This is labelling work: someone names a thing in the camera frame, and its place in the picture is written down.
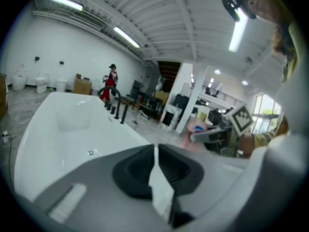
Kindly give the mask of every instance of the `marble floor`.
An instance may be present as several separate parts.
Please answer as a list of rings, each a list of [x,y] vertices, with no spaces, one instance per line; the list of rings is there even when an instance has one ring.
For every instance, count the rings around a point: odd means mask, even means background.
[[[8,112],[0,121],[0,133],[7,130],[12,136],[10,161],[10,144],[8,143],[3,146],[3,142],[1,142],[0,145],[0,169],[8,182],[10,182],[9,165],[12,181],[14,178],[15,159],[24,131],[36,110],[49,94],[50,92],[37,94],[34,88],[29,87],[17,92],[10,90],[8,93]],[[124,107],[125,106],[121,104],[120,114],[123,113]],[[179,134],[161,129],[158,121],[152,118],[148,120],[137,110],[132,110],[132,106],[129,106],[125,122],[152,144],[171,144],[179,146],[181,142]]]

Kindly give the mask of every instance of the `bathtub faucet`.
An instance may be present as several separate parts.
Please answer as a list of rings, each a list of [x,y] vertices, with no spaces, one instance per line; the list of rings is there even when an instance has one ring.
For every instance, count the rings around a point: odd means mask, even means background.
[[[118,105],[117,105],[117,111],[116,111],[116,116],[115,116],[115,119],[119,119],[119,108],[120,108],[120,102],[121,102],[121,94],[120,92],[118,91],[118,89],[116,89],[115,87],[112,87],[112,86],[106,86],[106,87],[103,87],[101,88],[99,91],[98,91],[98,95],[100,96],[101,93],[106,90],[106,89],[111,89],[113,91],[115,91],[117,94],[118,94]]]

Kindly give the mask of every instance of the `bathtub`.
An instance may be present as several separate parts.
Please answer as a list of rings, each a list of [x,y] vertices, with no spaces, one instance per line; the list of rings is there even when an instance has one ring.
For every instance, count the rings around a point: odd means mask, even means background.
[[[148,144],[127,124],[115,120],[98,97],[51,93],[21,140],[14,169],[15,192],[33,201],[89,160]]]

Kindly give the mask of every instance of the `fluorescent light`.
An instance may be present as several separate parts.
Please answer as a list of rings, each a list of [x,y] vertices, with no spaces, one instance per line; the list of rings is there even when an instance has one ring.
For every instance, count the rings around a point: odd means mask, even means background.
[[[54,1],[54,2],[58,2],[58,3],[62,3],[64,5],[67,5],[69,7],[72,7],[76,10],[83,10],[83,6],[76,3],[76,2],[73,2],[71,0],[51,0],[51,1]]]
[[[134,45],[136,48],[139,48],[140,45],[137,44],[130,36],[128,36],[125,32],[123,32],[120,28],[115,27],[114,31],[119,33],[122,37],[124,37],[127,41],[129,41],[132,45]]]
[[[248,17],[241,10],[241,8],[237,9],[237,13],[239,15],[240,21],[235,23],[233,37],[230,47],[228,48],[228,50],[231,52],[237,52],[248,22]]]

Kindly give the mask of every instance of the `person's hand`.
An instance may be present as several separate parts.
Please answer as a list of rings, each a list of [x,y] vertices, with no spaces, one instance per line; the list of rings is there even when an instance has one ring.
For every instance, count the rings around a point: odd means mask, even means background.
[[[249,158],[254,150],[254,138],[251,133],[245,133],[238,141],[238,149],[243,151],[245,158]]]

